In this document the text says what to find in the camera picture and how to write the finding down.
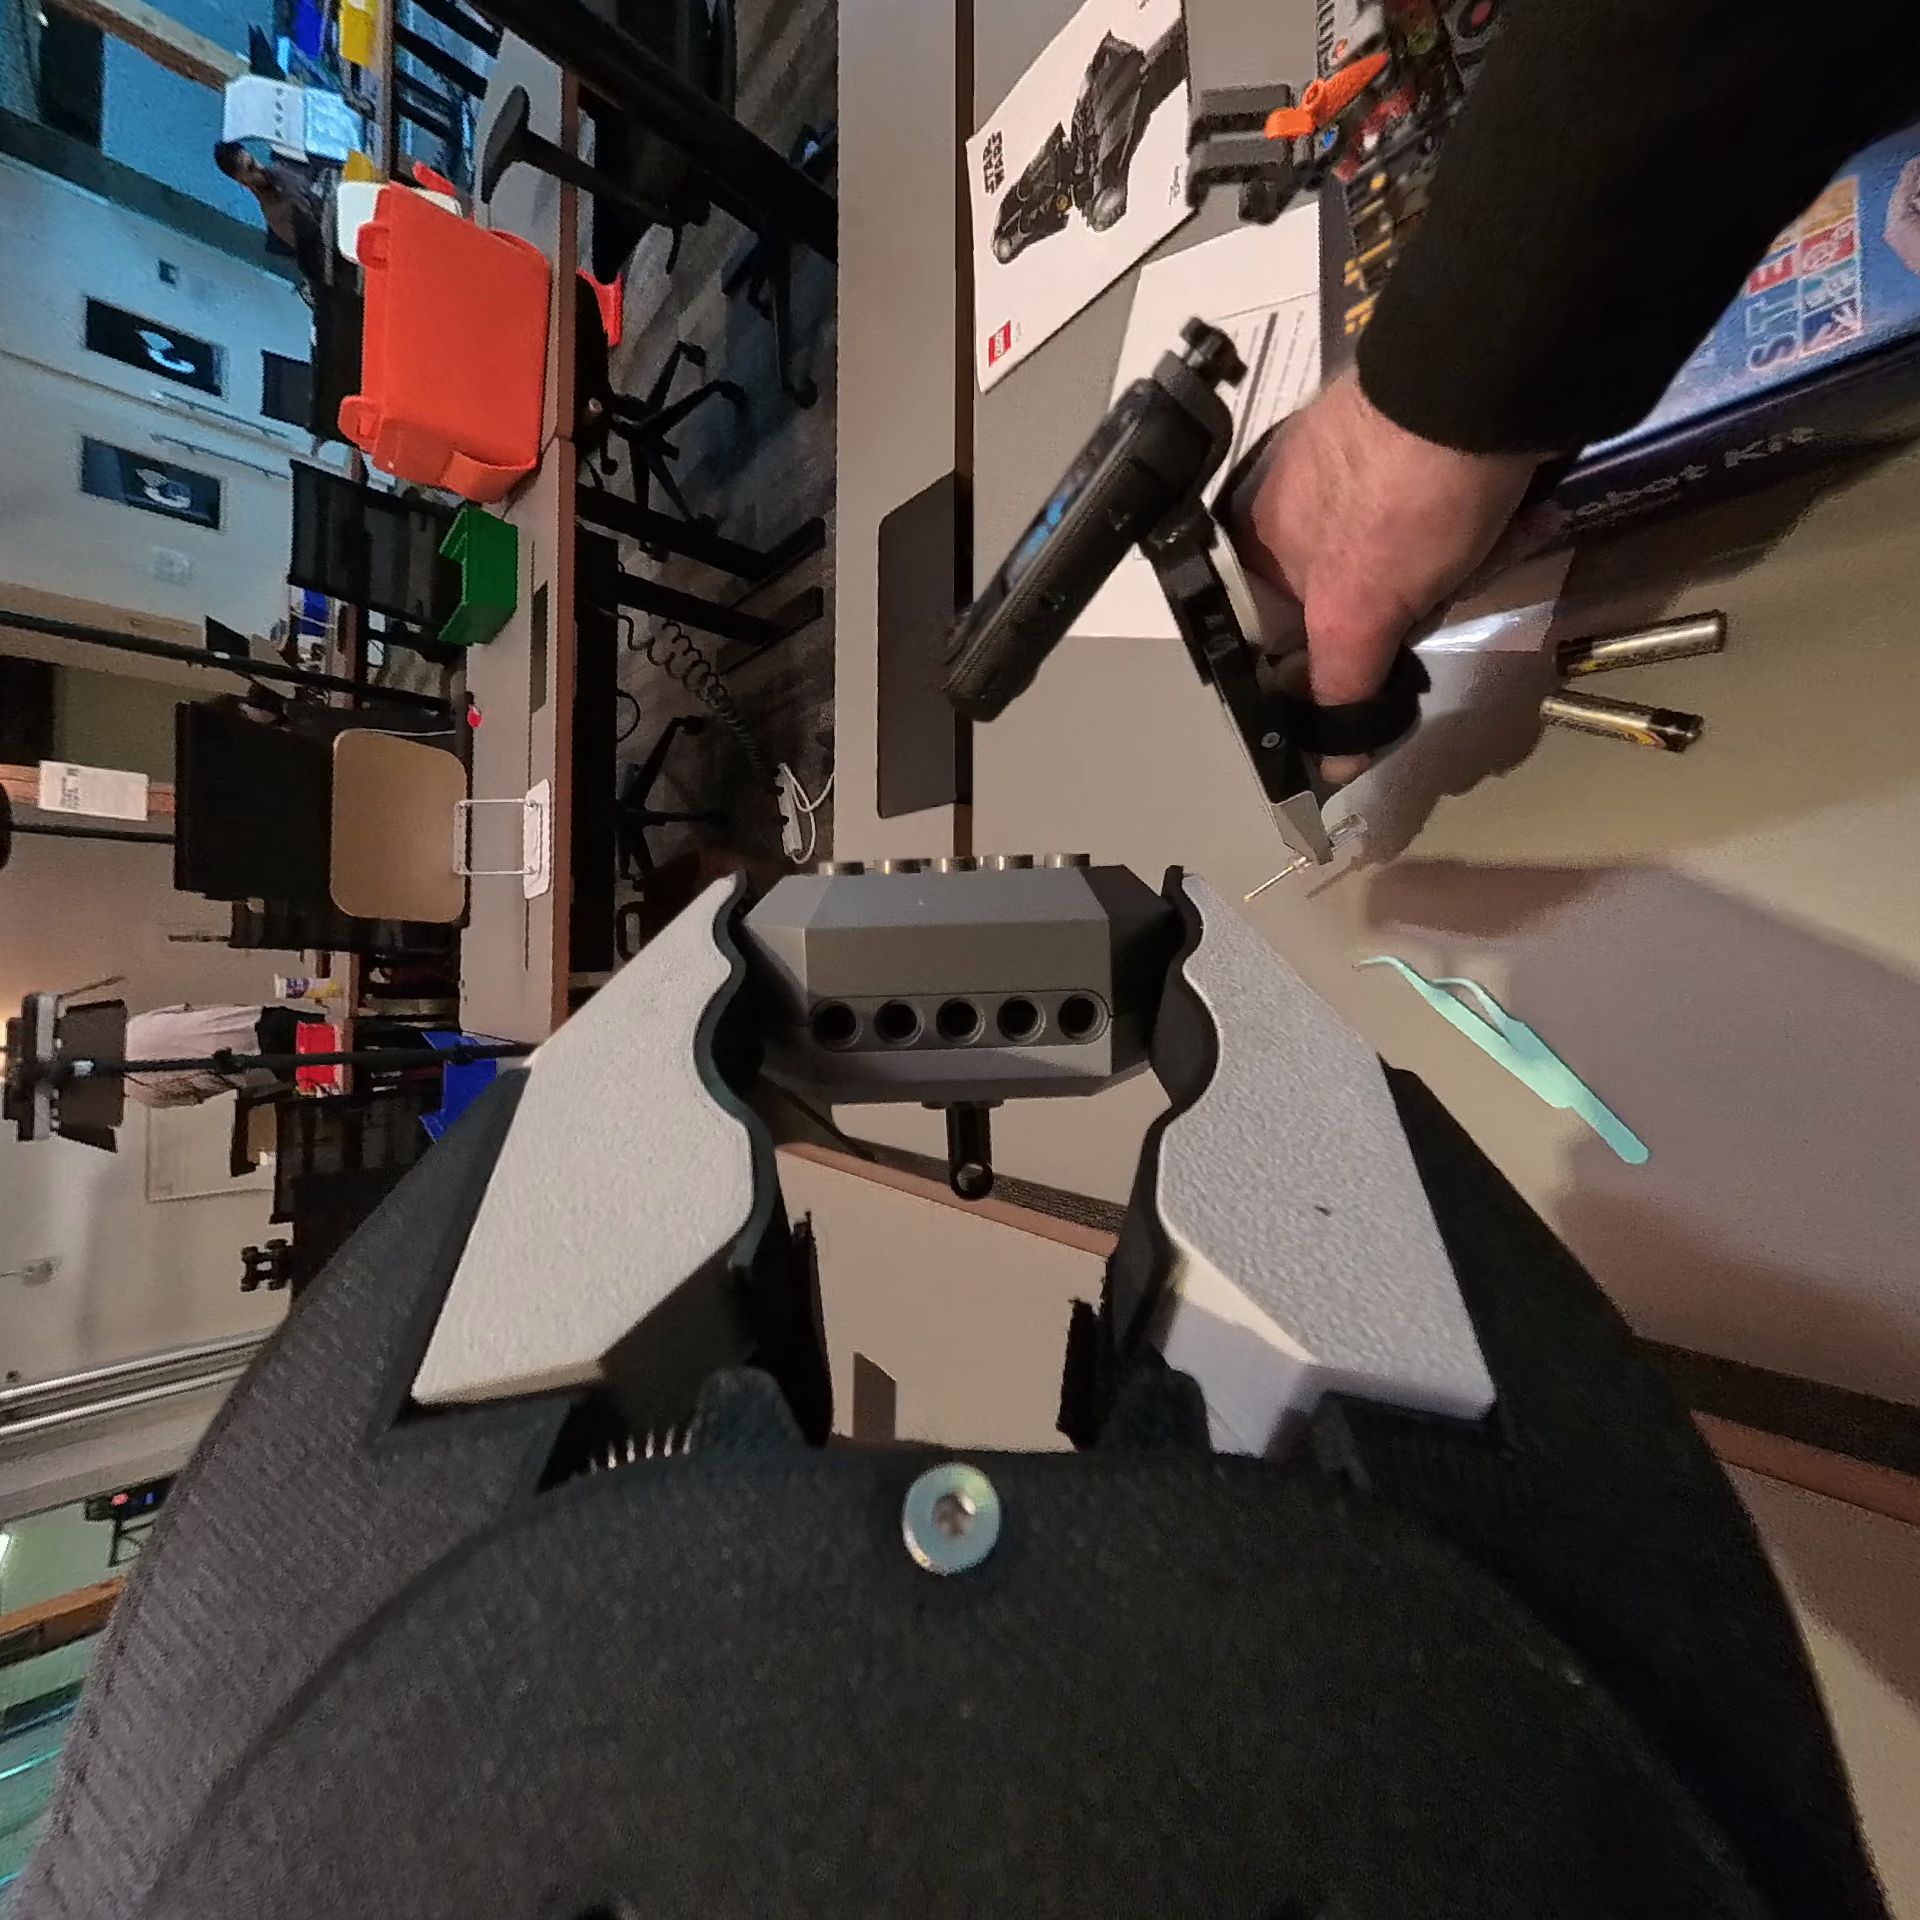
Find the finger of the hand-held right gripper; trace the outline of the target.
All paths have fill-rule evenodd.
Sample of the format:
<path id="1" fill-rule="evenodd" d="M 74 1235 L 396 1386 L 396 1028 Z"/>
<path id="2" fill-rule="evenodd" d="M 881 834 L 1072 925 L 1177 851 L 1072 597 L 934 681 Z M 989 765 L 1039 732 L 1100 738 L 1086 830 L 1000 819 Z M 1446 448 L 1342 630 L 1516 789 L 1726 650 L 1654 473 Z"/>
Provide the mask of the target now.
<path id="1" fill-rule="evenodd" d="M 1292 851 L 1282 872 L 1327 869 L 1333 838 L 1310 747 L 1315 705 L 1304 650 L 1266 654 L 1257 620 L 1228 604 L 1212 636 L 1212 693 Z"/>
<path id="2" fill-rule="evenodd" d="M 1338 872 L 1389 866 L 1441 801 L 1510 774 L 1542 746 L 1542 705 L 1557 690 L 1551 630 L 1557 613 L 1498 613 L 1414 644 L 1429 679 L 1421 725 L 1331 802 L 1351 830 Z"/>

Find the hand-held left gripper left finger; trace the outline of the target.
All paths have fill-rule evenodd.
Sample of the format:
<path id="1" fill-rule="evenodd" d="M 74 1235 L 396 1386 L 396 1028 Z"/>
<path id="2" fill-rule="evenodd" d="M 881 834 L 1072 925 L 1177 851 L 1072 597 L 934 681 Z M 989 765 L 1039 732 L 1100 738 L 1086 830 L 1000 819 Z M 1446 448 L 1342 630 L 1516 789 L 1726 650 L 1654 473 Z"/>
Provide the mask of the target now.
<path id="1" fill-rule="evenodd" d="M 693 1416 L 713 1373 L 758 1366 L 821 1410 L 821 1289 L 750 1100 L 744 899 L 713 882 L 534 1050 L 416 1403 L 602 1386 L 627 1416 Z"/>

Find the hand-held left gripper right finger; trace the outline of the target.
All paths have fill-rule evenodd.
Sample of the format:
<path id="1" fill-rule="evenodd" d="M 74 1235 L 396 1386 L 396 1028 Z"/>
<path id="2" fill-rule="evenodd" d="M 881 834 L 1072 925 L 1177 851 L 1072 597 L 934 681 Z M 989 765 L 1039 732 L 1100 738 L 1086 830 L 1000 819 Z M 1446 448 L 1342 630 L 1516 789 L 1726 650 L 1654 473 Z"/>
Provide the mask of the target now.
<path id="1" fill-rule="evenodd" d="M 1389 1075 L 1203 876 L 1153 1075 L 1153 1356 L 1212 1445 L 1294 1445 L 1327 1397 L 1473 1423 L 1498 1389 Z"/>

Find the black gold battery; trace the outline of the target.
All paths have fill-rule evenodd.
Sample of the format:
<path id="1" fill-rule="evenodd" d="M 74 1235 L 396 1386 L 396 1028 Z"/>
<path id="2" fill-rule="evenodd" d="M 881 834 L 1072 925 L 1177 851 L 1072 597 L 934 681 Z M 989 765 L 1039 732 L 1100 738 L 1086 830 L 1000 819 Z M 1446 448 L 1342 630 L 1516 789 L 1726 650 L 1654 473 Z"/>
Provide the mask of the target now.
<path id="1" fill-rule="evenodd" d="M 1666 757 L 1690 753 L 1707 730 L 1707 717 L 1691 711 L 1647 708 L 1572 690 L 1542 700 L 1542 721 L 1550 730 L 1584 732 Z"/>

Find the silver battery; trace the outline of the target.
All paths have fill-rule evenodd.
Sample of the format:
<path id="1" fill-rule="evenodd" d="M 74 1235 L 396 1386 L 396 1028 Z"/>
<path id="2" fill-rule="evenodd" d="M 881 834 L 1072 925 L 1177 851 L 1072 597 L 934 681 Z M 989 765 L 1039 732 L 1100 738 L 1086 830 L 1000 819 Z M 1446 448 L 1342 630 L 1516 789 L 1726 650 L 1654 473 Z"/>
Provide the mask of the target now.
<path id="1" fill-rule="evenodd" d="M 1659 662 L 1703 660 L 1726 654 L 1728 617 L 1695 613 L 1631 630 L 1605 630 L 1590 636 L 1564 636 L 1551 654 L 1559 681 L 1580 681 L 1591 676 L 1639 670 Z"/>

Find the grey toy battery box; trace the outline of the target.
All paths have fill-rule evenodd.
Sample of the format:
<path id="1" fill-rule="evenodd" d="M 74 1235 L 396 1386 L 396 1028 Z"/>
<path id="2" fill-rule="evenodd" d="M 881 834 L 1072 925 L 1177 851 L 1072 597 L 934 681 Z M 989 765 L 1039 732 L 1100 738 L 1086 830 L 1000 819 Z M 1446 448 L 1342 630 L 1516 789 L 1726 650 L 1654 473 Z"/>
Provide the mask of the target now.
<path id="1" fill-rule="evenodd" d="M 1084 856 L 879 862 L 782 876 L 738 921 L 765 1075 L 813 1111 L 948 1115 L 948 1186 L 997 1186 L 992 1111 L 1084 1100 L 1150 1064 L 1183 921 Z"/>

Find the person's right forearm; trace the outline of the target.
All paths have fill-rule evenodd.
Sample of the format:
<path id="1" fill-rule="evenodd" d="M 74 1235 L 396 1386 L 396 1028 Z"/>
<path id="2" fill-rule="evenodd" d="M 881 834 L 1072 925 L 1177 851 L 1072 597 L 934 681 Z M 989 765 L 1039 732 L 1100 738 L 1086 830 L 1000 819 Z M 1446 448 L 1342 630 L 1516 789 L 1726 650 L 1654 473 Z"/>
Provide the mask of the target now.
<path id="1" fill-rule="evenodd" d="M 1917 4 L 1504 4 L 1357 347 L 1482 456 L 1638 428 L 1851 156 L 1917 122 Z"/>

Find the person's right hand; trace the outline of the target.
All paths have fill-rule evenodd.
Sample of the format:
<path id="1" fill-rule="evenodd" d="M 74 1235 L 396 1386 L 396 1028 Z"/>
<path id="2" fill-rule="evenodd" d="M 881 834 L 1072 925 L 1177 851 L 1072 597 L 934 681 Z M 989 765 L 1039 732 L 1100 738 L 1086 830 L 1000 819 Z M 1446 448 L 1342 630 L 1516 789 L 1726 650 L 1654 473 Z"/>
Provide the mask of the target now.
<path id="1" fill-rule="evenodd" d="M 1542 462 L 1428 444 L 1357 371 L 1274 428 L 1225 510 L 1238 563 L 1301 613 L 1320 708 L 1379 697 L 1405 636 L 1489 561 Z"/>

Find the teal tweezers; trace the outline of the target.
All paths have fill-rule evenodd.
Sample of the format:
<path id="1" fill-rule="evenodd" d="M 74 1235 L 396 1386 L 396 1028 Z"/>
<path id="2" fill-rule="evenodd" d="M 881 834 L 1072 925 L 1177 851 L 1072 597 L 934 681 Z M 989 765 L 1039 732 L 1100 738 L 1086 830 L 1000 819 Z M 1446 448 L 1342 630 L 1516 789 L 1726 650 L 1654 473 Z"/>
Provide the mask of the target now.
<path id="1" fill-rule="evenodd" d="M 1647 1144 L 1489 988 L 1472 978 L 1429 978 L 1398 955 L 1357 957 L 1354 969 L 1401 978 L 1441 1020 L 1545 1107 L 1579 1115 L 1621 1166 L 1644 1168 Z"/>

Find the white instruction sheet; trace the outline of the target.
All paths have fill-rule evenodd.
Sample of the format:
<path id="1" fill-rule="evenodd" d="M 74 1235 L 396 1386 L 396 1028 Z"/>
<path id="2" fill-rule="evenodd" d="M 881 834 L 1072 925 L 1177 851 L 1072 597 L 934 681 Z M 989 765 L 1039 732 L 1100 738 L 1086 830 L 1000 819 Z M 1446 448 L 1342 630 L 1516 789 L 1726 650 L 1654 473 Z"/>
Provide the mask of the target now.
<path id="1" fill-rule="evenodd" d="M 1225 393 L 1236 424 L 1228 456 L 1204 483 L 1204 500 L 1217 500 L 1245 448 L 1320 387 L 1320 206 L 1298 202 L 1273 224 L 1236 224 L 1217 240 L 1143 264 L 1113 397 L 1150 376 L 1165 350 L 1183 347 L 1188 321 L 1208 321 L 1228 331 L 1245 365 L 1244 382 Z M 1572 557 L 1551 553 L 1504 573 L 1480 595 L 1455 597 L 1446 620 L 1424 630 L 1424 655 L 1536 655 L 1550 644 L 1567 573 Z"/>

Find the black-and-white instruction booklet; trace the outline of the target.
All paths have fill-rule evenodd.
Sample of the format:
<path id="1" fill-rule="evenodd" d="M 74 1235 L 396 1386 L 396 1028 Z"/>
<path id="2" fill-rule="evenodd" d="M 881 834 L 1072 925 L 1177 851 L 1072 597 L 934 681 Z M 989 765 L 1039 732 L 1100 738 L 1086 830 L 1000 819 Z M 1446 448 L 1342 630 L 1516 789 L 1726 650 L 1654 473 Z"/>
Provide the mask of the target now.
<path id="1" fill-rule="evenodd" d="M 981 391 L 1190 215 L 1183 4 L 1015 11 L 1015 43 L 1045 21 L 1059 33 L 967 145 Z"/>

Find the tracked building-block toy robot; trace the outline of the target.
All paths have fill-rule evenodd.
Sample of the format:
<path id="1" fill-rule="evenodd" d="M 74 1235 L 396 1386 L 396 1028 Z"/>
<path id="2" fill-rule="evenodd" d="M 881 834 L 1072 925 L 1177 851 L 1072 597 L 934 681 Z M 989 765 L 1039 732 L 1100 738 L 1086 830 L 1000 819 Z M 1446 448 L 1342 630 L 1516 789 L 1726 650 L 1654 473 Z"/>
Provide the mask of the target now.
<path id="1" fill-rule="evenodd" d="M 1428 215 L 1437 149 L 1461 117 L 1507 4 L 1315 4 L 1315 74 L 1304 89 L 1236 85 L 1195 100 L 1188 202 L 1238 192 L 1238 219 L 1274 220 L 1294 198 L 1338 187 L 1351 236 Z"/>

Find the blue robot kit box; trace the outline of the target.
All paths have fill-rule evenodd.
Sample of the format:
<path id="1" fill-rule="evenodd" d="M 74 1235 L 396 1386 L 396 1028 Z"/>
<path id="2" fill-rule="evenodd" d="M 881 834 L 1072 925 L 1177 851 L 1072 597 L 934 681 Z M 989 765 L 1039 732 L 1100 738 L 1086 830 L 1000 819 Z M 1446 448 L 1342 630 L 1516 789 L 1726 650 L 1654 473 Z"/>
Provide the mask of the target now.
<path id="1" fill-rule="evenodd" d="M 1659 407 L 1545 473 L 1564 538 L 1703 510 L 1917 437 L 1917 127 L 1777 231 Z"/>

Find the green storage bin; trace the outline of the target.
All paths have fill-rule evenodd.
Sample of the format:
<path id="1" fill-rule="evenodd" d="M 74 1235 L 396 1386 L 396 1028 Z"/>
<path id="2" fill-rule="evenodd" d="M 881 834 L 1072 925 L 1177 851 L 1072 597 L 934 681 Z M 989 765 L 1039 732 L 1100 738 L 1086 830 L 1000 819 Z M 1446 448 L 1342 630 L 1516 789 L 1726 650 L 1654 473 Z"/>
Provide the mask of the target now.
<path id="1" fill-rule="evenodd" d="M 466 500 L 448 526 L 440 557 L 459 573 L 440 640 L 475 650 L 494 640 L 520 609 L 520 531 L 513 520 Z"/>

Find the orange storage bin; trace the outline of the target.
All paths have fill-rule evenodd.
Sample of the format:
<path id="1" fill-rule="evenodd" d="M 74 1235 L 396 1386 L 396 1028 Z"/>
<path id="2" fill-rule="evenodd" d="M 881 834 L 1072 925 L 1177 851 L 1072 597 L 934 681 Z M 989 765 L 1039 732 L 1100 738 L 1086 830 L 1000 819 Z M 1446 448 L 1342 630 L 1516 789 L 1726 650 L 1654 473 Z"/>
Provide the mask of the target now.
<path id="1" fill-rule="evenodd" d="M 375 473 L 497 506 L 545 448 L 548 258 L 462 215 L 448 181 L 343 181 L 337 262 L 363 274 L 338 397 L 316 397 L 316 436 Z"/>

